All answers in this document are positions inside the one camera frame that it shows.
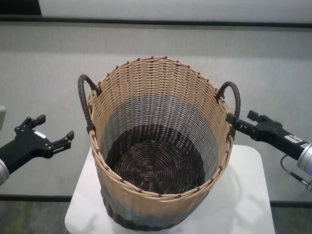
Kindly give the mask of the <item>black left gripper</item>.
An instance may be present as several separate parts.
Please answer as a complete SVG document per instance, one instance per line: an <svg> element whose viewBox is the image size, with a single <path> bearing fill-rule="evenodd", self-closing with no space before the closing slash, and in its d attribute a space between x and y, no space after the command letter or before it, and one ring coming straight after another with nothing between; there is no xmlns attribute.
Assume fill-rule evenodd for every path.
<svg viewBox="0 0 312 234"><path fill-rule="evenodd" d="M27 117L21 125L14 128L17 133L14 140L0 148L0 159L10 174L36 157L51 158L71 148L74 131L70 131L65 137L54 142L50 142L43 134L32 131L45 122L46 115L37 118Z"/></svg>

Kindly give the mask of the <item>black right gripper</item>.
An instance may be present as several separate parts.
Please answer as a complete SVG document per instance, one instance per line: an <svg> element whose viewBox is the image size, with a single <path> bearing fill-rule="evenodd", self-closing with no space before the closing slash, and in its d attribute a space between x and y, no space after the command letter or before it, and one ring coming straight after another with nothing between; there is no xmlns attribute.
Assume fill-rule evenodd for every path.
<svg viewBox="0 0 312 234"><path fill-rule="evenodd" d="M226 121L231 125L229 135L235 138L236 131L248 135L255 141L265 142L286 155L298 160L304 151L307 142L283 129L282 124L276 121L267 121L266 115L250 110L247 118L258 122L256 126L240 120L232 113L227 113Z"/></svg>

